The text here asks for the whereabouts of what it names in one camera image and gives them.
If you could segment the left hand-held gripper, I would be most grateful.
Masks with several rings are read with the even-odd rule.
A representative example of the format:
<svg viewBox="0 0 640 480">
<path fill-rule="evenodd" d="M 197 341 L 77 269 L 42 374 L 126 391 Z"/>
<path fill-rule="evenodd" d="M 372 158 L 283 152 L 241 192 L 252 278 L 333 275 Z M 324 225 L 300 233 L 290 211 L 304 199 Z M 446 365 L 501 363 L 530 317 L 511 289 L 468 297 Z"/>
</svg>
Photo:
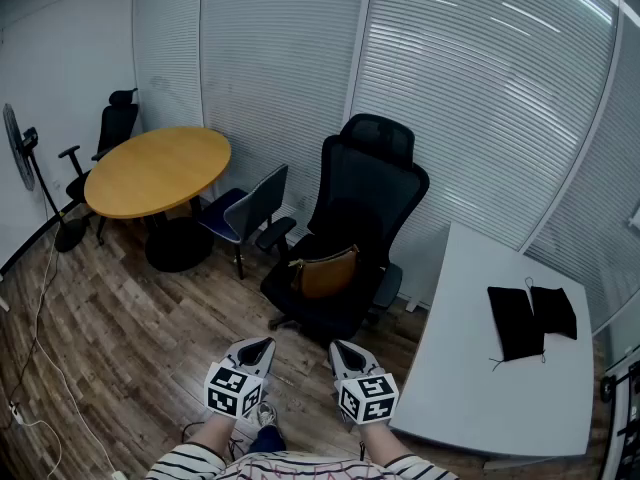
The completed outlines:
<svg viewBox="0 0 640 480">
<path fill-rule="evenodd" d="M 248 420 L 262 399 L 275 350 L 271 337 L 234 342 L 219 362 L 210 365 L 203 388 L 205 406 L 218 414 Z"/>
</svg>

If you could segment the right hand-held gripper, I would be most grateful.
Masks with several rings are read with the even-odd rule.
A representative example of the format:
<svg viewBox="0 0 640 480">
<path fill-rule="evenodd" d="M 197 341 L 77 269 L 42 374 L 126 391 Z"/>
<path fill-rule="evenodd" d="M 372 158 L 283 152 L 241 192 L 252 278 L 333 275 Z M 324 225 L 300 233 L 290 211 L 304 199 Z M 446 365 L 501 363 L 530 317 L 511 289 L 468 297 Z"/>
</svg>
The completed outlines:
<svg viewBox="0 0 640 480">
<path fill-rule="evenodd" d="M 386 422 L 396 410 L 399 389 L 391 373 L 368 350 L 345 340 L 329 345 L 333 398 L 345 422 Z"/>
</svg>

